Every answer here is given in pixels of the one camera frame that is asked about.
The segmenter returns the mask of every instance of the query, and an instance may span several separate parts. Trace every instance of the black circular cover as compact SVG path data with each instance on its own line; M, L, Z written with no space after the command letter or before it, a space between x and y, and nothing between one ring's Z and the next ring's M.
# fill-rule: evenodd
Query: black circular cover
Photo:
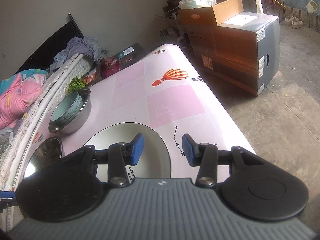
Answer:
M279 221L303 212L308 202L308 189L301 180L276 166L254 165L226 179L221 196L241 215Z
M23 179L16 191L22 211L39 221L65 221L82 216L102 198L101 182L89 172L65 168L37 172Z

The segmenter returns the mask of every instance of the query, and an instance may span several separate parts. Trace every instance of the green leafy vegetable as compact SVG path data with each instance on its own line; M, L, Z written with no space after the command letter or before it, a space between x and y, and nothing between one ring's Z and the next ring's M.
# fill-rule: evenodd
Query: green leafy vegetable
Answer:
M69 84L68 91L69 93L72 93L84 87L85 87L84 80L81 77L74 77Z

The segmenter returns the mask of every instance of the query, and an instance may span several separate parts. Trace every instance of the star print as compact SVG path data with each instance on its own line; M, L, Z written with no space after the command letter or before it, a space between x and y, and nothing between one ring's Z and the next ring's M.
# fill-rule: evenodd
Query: star print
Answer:
M173 115L173 111L168 107L164 107L163 105L161 105L155 111L156 111L156 117L160 116L161 114L163 114L163 115Z

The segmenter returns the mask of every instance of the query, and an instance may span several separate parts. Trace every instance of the black headboard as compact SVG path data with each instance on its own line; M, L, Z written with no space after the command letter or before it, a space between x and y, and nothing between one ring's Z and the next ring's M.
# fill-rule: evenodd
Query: black headboard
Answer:
M57 30L50 38L23 63L16 73L26 69L47 69L53 63L53 58L58 52L64 50L68 41L73 37L84 38L78 25L71 14L68 15L70 22Z

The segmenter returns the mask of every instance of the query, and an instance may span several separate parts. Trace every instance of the pink square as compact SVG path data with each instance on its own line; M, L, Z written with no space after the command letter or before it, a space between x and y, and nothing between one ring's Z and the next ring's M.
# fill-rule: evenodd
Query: pink square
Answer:
M115 89L113 92L111 110L129 105L146 96L144 76L131 83Z
M205 110L190 85L174 86L148 96L150 127L158 128Z
M116 85L115 89L122 87L132 81L144 76L144 64L143 60L136 64L119 71L116 74Z

